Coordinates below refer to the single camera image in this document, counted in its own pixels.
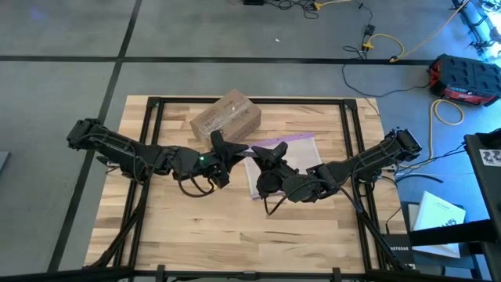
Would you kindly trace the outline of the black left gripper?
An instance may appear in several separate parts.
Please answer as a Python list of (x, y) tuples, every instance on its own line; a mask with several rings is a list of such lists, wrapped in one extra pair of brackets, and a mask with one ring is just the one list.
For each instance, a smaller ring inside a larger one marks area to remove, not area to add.
[(197, 161), (197, 174), (228, 175), (228, 163), (238, 163), (244, 159), (240, 153), (249, 148), (246, 144), (225, 143), (222, 133), (219, 130), (211, 132), (211, 145), (213, 150), (199, 154)]

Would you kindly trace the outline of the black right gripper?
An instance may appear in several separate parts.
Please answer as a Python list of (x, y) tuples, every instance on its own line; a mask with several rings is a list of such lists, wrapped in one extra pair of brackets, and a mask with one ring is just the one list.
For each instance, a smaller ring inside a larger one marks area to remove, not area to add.
[(309, 202), (313, 199), (314, 184), (310, 175), (299, 173), (281, 160), (288, 149), (286, 142), (279, 143), (274, 149), (252, 146), (251, 149), (260, 160), (255, 160), (261, 170), (257, 180), (257, 190), (261, 198), (283, 191), (287, 199), (293, 202)]

